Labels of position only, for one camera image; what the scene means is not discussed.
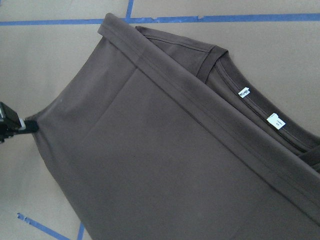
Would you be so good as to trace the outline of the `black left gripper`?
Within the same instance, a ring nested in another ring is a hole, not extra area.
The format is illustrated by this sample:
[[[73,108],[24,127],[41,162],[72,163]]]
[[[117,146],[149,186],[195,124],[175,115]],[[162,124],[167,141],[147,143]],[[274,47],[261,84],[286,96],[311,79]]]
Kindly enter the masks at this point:
[[[35,120],[23,120],[18,114],[0,102],[0,142],[4,143],[5,139],[13,137],[19,131],[24,130],[25,133],[36,133],[39,126]]]

